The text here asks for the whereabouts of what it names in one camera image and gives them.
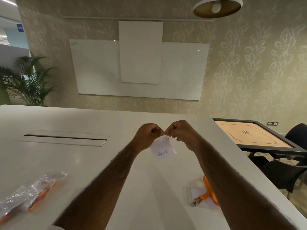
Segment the electrical outlet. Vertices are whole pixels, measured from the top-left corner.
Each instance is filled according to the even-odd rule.
[[[268,122],[267,126],[277,126],[278,122]]]

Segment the white sleeve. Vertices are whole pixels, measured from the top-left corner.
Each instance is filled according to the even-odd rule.
[[[64,229],[63,229],[63,228],[60,228],[60,227],[58,227],[58,226],[52,225],[52,226],[50,226],[47,230],[64,230]]]

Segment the beige wall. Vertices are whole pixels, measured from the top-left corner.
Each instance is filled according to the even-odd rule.
[[[164,42],[211,43],[199,102],[79,95],[68,39],[118,40],[118,22],[63,18],[190,18],[199,0],[16,1],[32,53],[59,67],[49,106],[278,121],[278,132],[307,122],[307,0],[243,0],[238,13],[215,22],[165,22]]]

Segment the hairy arm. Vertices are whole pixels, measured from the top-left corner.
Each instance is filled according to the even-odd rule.
[[[156,124],[141,126],[133,140],[72,201],[55,225],[65,230],[105,229],[134,159],[163,134]]]
[[[231,230],[296,229],[186,121],[172,123],[165,134],[195,153]]]

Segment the lamp shade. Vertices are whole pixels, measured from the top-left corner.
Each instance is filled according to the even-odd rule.
[[[221,18],[236,13],[242,6],[242,0],[202,0],[193,7],[193,13],[201,18]]]

